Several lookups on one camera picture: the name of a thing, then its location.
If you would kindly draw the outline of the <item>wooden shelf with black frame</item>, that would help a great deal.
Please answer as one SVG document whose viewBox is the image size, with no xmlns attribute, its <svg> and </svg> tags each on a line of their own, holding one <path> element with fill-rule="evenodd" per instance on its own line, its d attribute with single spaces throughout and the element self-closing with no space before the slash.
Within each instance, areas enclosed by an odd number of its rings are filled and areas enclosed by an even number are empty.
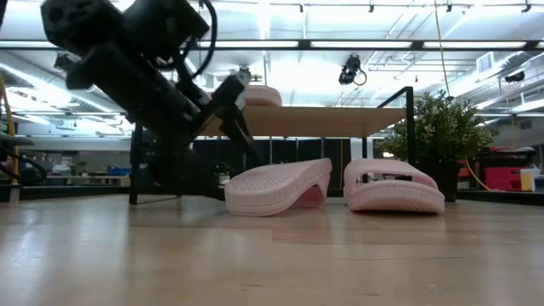
<svg viewBox="0 0 544 306">
<path fill-rule="evenodd" d="M 386 126 L 406 119 L 409 125 L 409 163 L 415 163 L 414 89 L 404 87 L 375 108 L 333 107 L 277 107 L 250 105 L 245 108 L 246 124 L 259 137 L 282 138 L 360 138 L 367 141 L 370 136 Z M 229 139 L 219 130 L 219 121 L 211 122 L 201 136 Z M 198 196 L 191 194 L 181 184 L 175 187 L 168 181 L 153 186 L 153 173 L 142 174 L 140 167 L 151 165 L 162 152 L 158 138 L 145 130 L 141 124 L 135 126 L 131 142 L 131 174 L 128 190 L 129 203 L 138 205 L 140 195 Z"/>
</svg>

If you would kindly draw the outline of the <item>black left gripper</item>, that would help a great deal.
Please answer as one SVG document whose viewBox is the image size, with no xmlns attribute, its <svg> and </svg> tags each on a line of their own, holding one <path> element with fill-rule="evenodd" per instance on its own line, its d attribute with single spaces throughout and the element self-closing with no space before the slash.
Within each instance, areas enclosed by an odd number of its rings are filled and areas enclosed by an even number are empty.
<svg viewBox="0 0 544 306">
<path fill-rule="evenodd" d="M 205 93 L 192 81 L 179 78 L 171 82 L 176 90 L 177 110 L 173 111 L 176 127 L 170 129 L 170 140 L 193 140 L 216 118 L 219 130 L 257 164 L 262 163 L 247 122 L 243 116 L 245 87 L 236 76 L 228 76 L 211 94 Z M 201 159 L 191 142 L 183 156 L 182 180 L 193 195 L 220 196 L 217 176 Z"/>
</svg>

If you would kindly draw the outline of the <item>yellow container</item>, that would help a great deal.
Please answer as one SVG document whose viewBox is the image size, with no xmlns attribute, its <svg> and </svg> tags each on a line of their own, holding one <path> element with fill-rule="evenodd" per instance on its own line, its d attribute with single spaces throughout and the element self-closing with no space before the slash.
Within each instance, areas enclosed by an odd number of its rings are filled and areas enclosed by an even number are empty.
<svg viewBox="0 0 544 306">
<path fill-rule="evenodd" d="M 520 170 L 521 190 L 533 192 L 535 189 L 535 176 L 538 176 L 540 171 L 535 168 L 524 168 Z"/>
</svg>

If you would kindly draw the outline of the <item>black metal rig frame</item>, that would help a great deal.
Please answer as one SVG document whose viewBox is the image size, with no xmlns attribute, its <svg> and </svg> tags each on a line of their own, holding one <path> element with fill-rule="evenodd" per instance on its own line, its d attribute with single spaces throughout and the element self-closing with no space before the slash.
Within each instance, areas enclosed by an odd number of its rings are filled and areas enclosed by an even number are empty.
<svg viewBox="0 0 544 306">
<path fill-rule="evenodd" d="M 144 50 L 135 43 L 110 40 L 95 43 L 79 51 L 81 61 L 67 72 L 69 90 L 97 86 L 123 108 L 127 119 L 150 130 L 164 145 L 167 165 L 157 175 L 162 184 L 183 184 L 183 156 L 194 140 L 170 140 L 176 127 L 173 111 L 178 107 L 177 93 L 171 82 L 188 78 L 193 82 L 199 71 L 190 71 L 184 63 L 192 50 L 206 50 L 203 65 L 208 65 L 218 50 L 260 51 L 544 51 L 544 41 L 346 41 L 346 40 L 231 40 L 186 42 L 161 47 L 153 44 Z"/>
</svg>

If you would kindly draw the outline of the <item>black partition wall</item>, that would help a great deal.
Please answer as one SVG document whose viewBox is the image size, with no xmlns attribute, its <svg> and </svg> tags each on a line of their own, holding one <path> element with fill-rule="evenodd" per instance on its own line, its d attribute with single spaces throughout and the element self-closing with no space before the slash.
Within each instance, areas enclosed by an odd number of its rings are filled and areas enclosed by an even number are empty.
<svg viewBox="0 0 544 306">
<path fill-rule="evenodd" d="M 343 170 L 352 160 L 350 139 L 260 137 L 254 144 L 262 157 L 260 161 L 227 138 L 200 138 L 193 143 L 193 149 L 216 174 L 230 177 L 261 165 L 328 158 L 332 167 L 329 189 L 338 191 L 344 186 Z"/>
</svg>

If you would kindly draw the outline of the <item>red cart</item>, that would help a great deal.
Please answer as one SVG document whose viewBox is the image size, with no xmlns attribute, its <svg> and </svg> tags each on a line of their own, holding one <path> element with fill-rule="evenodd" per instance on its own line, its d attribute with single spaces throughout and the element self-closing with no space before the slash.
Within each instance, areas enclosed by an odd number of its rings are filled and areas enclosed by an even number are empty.
<svg viewBox="0 0 544 306">
<path fill-rule="evenodd" d="M 536 150 L 529 146 L 485 150 L 477 154 L 480 177 L 490 190 L 522 191 L 521 169 L 535 168 L 541 174 L 541 169 L 533 162 L 535 155 Z"/>
</svg>

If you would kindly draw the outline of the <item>pink slide sandal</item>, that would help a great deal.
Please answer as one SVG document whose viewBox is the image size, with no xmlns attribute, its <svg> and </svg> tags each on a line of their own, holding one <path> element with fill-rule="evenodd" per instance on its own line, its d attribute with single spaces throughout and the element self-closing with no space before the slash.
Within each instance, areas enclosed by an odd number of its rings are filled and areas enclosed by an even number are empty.
<svg viewBox="0 0 544 306">
<path fill-rule="evenodd" d="M 266 217 L 289 208 L 326 203 L 332 163 L 328 158 L 255 167 L 224 186 L 225 203 L 236 215 Z"/>
<path fill-rule="evenodd" d="M 437 183 L 412 165 L 396 160 L 358 159 L 344 170 L 343 197 L 352 211 L 445 211 Z"/>
<path fill-rule="evenodd" d="M 281 94 L 272 87 L 249 85 L 242 93 L 247 105 L 282 106 Z"/>
</svg>

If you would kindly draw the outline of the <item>dark grey desk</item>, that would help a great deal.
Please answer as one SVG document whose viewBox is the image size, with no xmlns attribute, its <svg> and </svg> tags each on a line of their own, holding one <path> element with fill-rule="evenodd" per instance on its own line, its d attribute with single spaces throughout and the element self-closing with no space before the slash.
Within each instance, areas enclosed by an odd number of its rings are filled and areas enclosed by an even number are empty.
<svg viewBox="0 0 544 306">
<path fill-rule="evenodd" d="M 31 139 L 24 137 L 10 136 L 0 133 L 0 144 L 7 146 L 33 146 L 34 143 Z"/>
</svg>

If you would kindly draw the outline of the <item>small green potted plant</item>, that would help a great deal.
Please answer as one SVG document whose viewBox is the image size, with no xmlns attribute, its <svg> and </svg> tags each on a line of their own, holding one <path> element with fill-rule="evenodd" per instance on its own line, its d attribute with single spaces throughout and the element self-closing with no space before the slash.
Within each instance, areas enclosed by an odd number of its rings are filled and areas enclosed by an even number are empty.
<svg viewBox="0 0 544 306">
<path fill-rule="evenodd" d="M 439 186 L 447 202 L 456 200 L 461 163 L 492 143 L 493 129 L 468 102 L 446 98 L 446 91 L 414 101 L 415 164 Z"/>
</svg>

